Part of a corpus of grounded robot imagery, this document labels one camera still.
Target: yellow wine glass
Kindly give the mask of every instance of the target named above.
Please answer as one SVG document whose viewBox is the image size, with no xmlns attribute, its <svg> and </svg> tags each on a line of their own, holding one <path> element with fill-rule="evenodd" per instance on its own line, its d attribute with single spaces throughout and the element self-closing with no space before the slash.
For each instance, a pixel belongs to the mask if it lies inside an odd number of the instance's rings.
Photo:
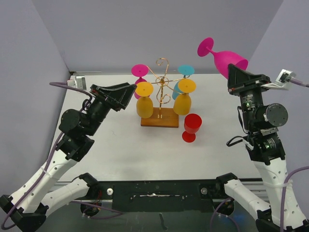
<svg viewBox="0 0 309 232">
<path fill-rule="evenodd" d="M 139 82 L 135 93 L 140 96 L 136 103 L 137 114 L 141 118 L 149 118 L 154 113 L 153 101 L 149 95 L 154 91 L 154 87 L 149 82 Z"/>
<path fill-rule="evenodd" d="M 196 89 L 197 85 L 190 79 L 183 79 L 178 83 L 178 88 L 183 94 L 178 95 L 174 103 L 174 112 L 178 115 L 187 115 L 191 109 L 189 93 Z"/>
</svg>

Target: gray floor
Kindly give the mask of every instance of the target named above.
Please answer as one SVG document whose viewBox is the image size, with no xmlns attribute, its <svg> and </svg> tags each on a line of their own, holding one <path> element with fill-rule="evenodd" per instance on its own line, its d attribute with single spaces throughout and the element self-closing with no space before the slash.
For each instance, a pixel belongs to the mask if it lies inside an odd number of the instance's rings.
<svg viewBox="0 0 309 232">
<path fill-rule="evenodd" d="M 54 212 L 37 230 L 38 232 L 208 232 L 212 213 L 185 211 L 179 213 L 162 213 L 164 223 L 159 213 L 126 213 L 122 216 L 94 220 L 83 218 L 79 205 L 69 204 Z M 100 212 L 97 216 L 109 215 Z M 257 232 L 255 221 L 240 206 L 236 205 L 232 217 L 239 224 L 242 232 Z M 237 229 L 230 219 L 215 217 L 213 232 L 236 232 Z"/>
</svg>

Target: white table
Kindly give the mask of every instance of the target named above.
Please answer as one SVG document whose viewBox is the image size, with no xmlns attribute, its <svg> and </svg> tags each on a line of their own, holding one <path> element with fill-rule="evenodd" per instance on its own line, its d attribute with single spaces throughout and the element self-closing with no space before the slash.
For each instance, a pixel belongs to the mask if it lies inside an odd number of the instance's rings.
<svg viewBox="0 0 309 232">
<path fill-rule="evenodd" d="M 167 77 L 172 80 L 182 76 Z M 133 84 L 137 80 L 132 75 L 87 75 L 85 78 L 88 90 L 92 84 L 111 86 L 123 82 Z M 150 82 L 155 80 L 153 75 L 144 78 Z M 88 154 L 60 181 L 71 181 L 86 172 L 100 181 L 215 179 L 229 172 L 239 178 L 259 178 L 243 144 L 225 145 L 232 137 L 243 135 L 237 115 L 239 98 L 228 94 L 226 79 L 220 74 L 194 74 L 190 78 L 197 84 L 195 92 L 190 94 L 191 113 L 203 119 L 193 143 L 182 140 L 184 116 L 180 116 L 177 129 L 141 127 L 136 113 L 137 100 L 132 97 L 126 110 L 109 112 L 92 137 L 95 143 Z M 151 99 L 157 107 L 155 95 L 159 86 L 154 88 Z M 165 91 L 172 94 L 167 87 Z M 80 109 L 86 97 L 68 90 L 61 114 L 67 109 Z M 173 107 L 173 104 L 174 100 L 164 107 Z"/>
</svg>

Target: wooden block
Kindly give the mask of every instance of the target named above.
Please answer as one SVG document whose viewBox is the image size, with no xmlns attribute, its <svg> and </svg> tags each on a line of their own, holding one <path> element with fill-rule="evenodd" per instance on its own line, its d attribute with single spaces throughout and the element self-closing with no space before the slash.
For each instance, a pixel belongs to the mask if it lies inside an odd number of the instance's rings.
<svg viewBox="0 0 309 232">
<path fill-rule="evenodd" d="M 154 113 L 149 118 L 142 118 L 140 125 L 142 127 L 179 127 L 179 116 L 172 108 L 161 108 L 162 118 L 158 117 L 159 108 L 154 107 Z"/>
</svg>

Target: screw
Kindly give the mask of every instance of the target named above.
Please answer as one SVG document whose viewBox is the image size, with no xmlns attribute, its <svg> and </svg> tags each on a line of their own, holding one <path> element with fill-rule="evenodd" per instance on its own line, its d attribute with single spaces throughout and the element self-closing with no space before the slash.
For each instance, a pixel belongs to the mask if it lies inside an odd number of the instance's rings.
<svg viewBox="0 0 309 232">
<path fill-rule="evenodd" d="M 202 193 L 203 195 L 206 195 L 206 194 L 207 194 L 207 188 L 202 188 L 202 189 L 201 189 L 201 193 Z"/>
<path fill-rule="evenodd" d="M 111 196 L 114 193 L 114 190 L 112 188 L 107 189 L 106 191 L 107 195 Z"/>
</svg>

